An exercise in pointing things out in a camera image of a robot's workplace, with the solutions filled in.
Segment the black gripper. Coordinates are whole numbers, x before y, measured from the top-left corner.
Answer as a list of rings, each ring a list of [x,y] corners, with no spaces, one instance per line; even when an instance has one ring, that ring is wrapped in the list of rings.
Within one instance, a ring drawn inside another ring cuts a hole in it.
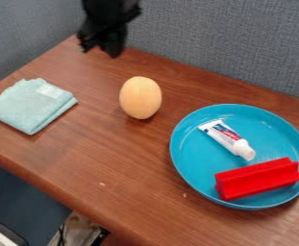
[[[87,53],[97,47],[97,38],[109,35],[103,51],[117,58],[125,49],[125,33],[114,31],[141,14],[141,0],[82,0],[84,21],[78,31],[80,47]]]

